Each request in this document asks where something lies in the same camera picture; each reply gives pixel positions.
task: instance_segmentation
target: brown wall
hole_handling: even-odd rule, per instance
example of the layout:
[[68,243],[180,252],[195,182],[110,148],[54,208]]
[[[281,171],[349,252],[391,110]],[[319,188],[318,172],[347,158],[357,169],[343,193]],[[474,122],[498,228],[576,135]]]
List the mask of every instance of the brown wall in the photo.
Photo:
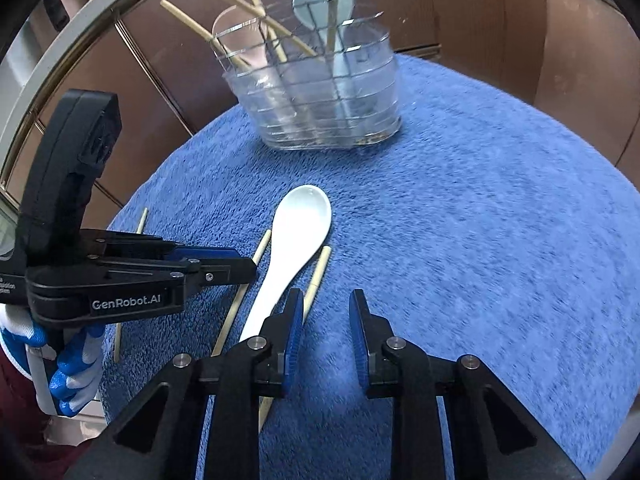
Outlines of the brown wall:
[[[209,46],[159,5],[143,0],[123,16],[142,54],[197,132],[236,101]],[[169,0],[210,28],[219,0]],[[640,186],[640,41],[601,0],[376,0],[394,47],[439,44],[440,61],[534,104],[583,136]],[[189,139],[115,28],[70,71],[40,114],[46,124],[68,88],[116,92],[123,131],[101,186],[125,203]],[[21,198],[39,133],[31,132],[9,179]],[[100,190],[87,222],[104,226],[119,205]]]

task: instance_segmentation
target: utensil holder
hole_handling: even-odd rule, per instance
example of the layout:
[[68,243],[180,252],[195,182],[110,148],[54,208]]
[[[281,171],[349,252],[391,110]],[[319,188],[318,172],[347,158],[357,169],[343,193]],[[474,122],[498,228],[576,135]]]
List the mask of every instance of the utensil holder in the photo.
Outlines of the utensil holder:
[[[274,54],[277,42],[261,23],[262,41],[241,51],[218,55],[224,78],[244,107],[260,138],[278,150],[351,148],[388,139],[400,128],[399,75],[381,12],[372,12],[364,0],[354,0],[355,18],[338,23],[340,50],[327,52],[326,28],[308,29],[295,18],[291,0],[266,6],[267,15],[305,41],[316,56],[302,54],[287,37],[279,37],[287,54]],[[240,23],[216,37],[254,25]],[[247,72],[230,62],[252,48],[267,51],[267,65]]]

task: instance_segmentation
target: triangular cutout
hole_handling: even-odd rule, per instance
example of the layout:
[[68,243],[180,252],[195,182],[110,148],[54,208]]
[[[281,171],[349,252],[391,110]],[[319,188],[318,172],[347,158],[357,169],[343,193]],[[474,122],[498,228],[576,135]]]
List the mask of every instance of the triangular cutout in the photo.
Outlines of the triangular cutout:
[[139,412],[117,434],[116,444],[140,453],[151,451],[168,396],[169,386],[161,384]]
[[536,437],[531,434],[498,394],[491,388],[486,388],[482,396],[489,412],[489,418],[491,418],[498,449],[503,455],[510,455],[536,445]]

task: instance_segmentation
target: glove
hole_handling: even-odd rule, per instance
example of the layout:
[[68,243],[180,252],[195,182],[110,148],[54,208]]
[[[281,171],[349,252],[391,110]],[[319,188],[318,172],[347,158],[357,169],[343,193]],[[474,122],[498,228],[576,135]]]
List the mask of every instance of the glove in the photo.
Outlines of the glove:
[[[104,325],[86,326],[76,333],[56,359],[58,369],[49,382],[60,413],[75,416],[95,397],[102,378]],[[47,349],[47,333],[28,309],[0,303],[0,344],[15,368],[31,379],[25,345]]]

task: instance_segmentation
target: round table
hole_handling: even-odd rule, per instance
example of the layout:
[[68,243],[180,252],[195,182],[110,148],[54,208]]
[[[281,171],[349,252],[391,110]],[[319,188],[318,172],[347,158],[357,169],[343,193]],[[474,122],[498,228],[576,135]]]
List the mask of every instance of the round table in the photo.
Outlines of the round table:
[[[484,83],[400,56],[402,129],[366,148],[277,152],[234,107],[176,150],[111,225],[253,254],[276,206],[315,184],[333,248],[296,383],[260,436],[264,479],[385,479],[391,405],[358,387],[349,294],[427,353],[478,355],[588,474],[640,386],[640,195],[590,145]],[[244,299],[238,342],[268,266]],[[313,262],[294,280],[305,288]],[[174,354],[207,356],[235,294],[125,324],[105,357],[113,418]],[[113,330],[105,348],[111,348]]]

